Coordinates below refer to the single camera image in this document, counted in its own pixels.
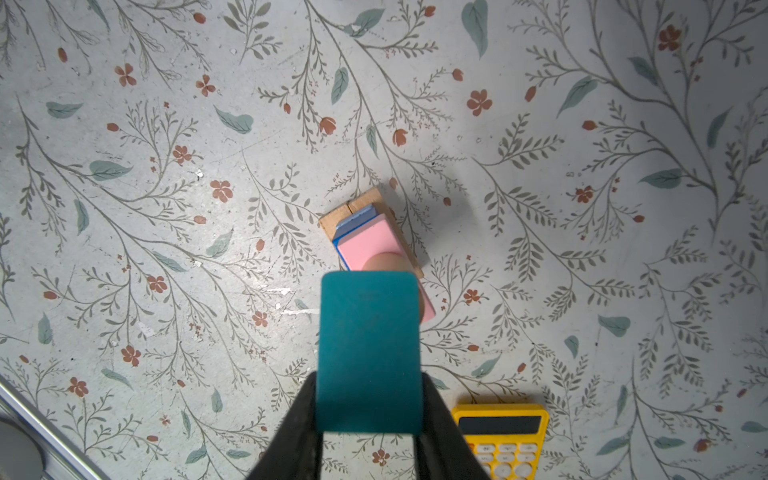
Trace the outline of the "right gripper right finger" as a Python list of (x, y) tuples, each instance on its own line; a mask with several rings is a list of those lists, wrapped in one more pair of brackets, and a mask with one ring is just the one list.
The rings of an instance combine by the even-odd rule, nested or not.
[(427, 373), (422, 374), (423, 422), (414, 439), (419, 480), (488, 480)]

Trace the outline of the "small wood cylinder block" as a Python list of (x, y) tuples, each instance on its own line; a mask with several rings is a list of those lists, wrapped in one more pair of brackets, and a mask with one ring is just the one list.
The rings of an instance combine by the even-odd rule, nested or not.
[[(415, 276), (415, 270), (411, 262), (404, 256), (397, 253), (379, 253), (368, 259), (363, 267), (366, 272), (405, 272)], [(426, 319), (426, 297), (420, 282), (417, 282), (419, 288), (419, 315), (420, 322)]]

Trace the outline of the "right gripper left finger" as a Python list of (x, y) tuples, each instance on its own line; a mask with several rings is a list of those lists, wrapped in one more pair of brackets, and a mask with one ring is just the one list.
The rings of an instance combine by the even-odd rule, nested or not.
[(308, 375), (247, 480), (319, 479), (323, 434), (316, 427), (317, 373)]

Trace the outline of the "dark blue cube block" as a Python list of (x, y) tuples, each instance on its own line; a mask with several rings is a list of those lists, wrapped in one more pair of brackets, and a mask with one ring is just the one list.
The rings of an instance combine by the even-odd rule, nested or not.
[(336, 253), (337, 253), (338, 257), (339, 257), (339, 260), (340, 260), (340, 264), (342, 265), (342, 267), (341, 267), (341, 268), (342, 268), (343, 270), (345, 270), (345, 271), (348, 271), (348, 270), (349, 270), (349, 268), (348, 268), (348, 264), (347, 264), (347, 261), (345, 260), (345, 258), (344, 258), (344, 256), (343, 256), (343, 254), (341, 253), (341, 250), (340, 250), (340, 246), (339, 246), (339, 244), (340, 244), (340, 241), (341, 241), (341, 238), (340, 238), (340, 237), (339, 237), (339, 238), (334, 238), (334, 239), (332, 240), (332, 244), (333, 244), (333, 246), (334, 246), (334, 249), (335, 249), (335, 251), (336, 251)]

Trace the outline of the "teal green block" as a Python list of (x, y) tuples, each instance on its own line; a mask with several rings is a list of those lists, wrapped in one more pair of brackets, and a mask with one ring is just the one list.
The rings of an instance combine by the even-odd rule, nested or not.
[(419, 300), (419, 282), (411, 273), (337, 271), (323, 277), (319, 431), (421, 432)]

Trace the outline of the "light blue block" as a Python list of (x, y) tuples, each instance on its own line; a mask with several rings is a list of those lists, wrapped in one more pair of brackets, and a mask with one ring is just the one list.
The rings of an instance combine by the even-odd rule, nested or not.
[(342, 238), (350, 232), (358, 229), (365, 223), (375, 219), (378, 216), (376, 207), (371, 204), (362, 208), (361, 210), (353, 213), (349, 217), (342, 220), (336, 227), (334, 238)]

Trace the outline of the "natural wood block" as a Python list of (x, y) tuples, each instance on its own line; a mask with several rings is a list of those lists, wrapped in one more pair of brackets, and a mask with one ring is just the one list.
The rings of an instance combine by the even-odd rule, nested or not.
[(319, 224), (344, 270), (404, 271), (424, 277), (378, 188), (321, 216)]

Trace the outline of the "pink block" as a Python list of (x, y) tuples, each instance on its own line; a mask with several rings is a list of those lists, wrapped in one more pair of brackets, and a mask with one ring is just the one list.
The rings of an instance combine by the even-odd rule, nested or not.
[(333, 246), (345, 267), (323, 279), (323, 311), (346, 322), (411, 320), (424, 323), (435, 309), (393, 223), (374, 207), (336, 228)]

